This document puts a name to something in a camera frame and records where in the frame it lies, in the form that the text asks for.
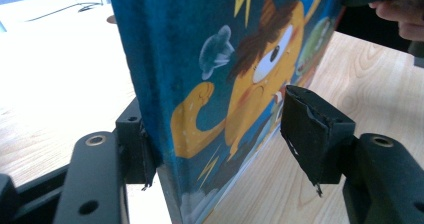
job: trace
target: finger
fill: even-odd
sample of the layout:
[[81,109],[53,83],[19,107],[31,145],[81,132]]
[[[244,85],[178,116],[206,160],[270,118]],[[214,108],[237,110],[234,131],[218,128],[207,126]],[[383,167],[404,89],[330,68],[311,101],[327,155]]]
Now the finger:
[[424,24],[424,9],[414,5],[410,0],[385,1],[376,7],[376,13],[388,21]]
[[380,4],[382,3],[382,1],[376,1],[376,2],[371,2],[368,3],[368,6],[371,7],[372,9],[377,8]]
[[424,41],[424,25],[399,22],[399,36],[411,41]]

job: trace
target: cartoon eye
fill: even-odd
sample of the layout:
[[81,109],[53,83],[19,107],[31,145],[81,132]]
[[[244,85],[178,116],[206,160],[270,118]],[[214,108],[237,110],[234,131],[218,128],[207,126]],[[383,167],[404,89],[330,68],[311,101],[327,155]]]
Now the cartoon eye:
[[290,38],[293,33],[293,26],[290,25],[287,27],[284,35],[281,37],[278,45],[274,48],[274,50],[265,54],[264,57],[259,61],[258,66],[253,74],[253,83],[258,83],[262,81],[277,63],[280,61],[281,56],[285,52],[287,45],[289,44]]

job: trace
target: screw hole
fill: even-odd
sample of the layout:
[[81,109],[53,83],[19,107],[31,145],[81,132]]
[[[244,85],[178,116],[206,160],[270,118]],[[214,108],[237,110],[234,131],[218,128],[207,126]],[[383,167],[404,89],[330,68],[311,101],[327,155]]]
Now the screw hole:
[[392,147],[393,146],[393,142],[387,138],[384,137],[373,137],[372,141],[374,142],[374,144],[377,144],[379,146],[382,147]]
[[85,144],[88,146],[97,146],[103,144],[106,141],[106,137],[103,135],[92,136],[85,141]]
[[424,213],[424,203],[423,202],[415,202],[415,208],[417,208],[420,212]]
[[89,215],[93,213],[99,207],[99,203],[97,201],[91,200],[80,206],[79,214],[80,215]]

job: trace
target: book cover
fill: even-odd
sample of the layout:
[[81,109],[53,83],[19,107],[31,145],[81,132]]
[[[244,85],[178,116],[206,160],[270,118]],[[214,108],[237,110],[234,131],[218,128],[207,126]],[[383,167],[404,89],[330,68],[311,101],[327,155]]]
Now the book cover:
[[199,223],[307,86],[340,0],[112,0],[173,223]]

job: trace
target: wooden table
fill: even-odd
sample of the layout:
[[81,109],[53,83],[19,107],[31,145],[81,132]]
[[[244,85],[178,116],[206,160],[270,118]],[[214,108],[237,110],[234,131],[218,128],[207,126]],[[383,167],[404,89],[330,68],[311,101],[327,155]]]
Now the wooden table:
[[[0,172],[16,185],[68,163],[80,137],[111,131],[134,97],[111,14],[107,6],[0,34]],[[310,88],[357,123],[357,136],[395,138],[424,166],[424,69],[412,56],[335,33]],[[322,188],[319,198],[276,135],[206,223],[348,223],[342,185]],[[133,223],[146,212],[166,217],[160,185],[138,190],[129,191]],[[162,213],[147,200],[160,200]]]

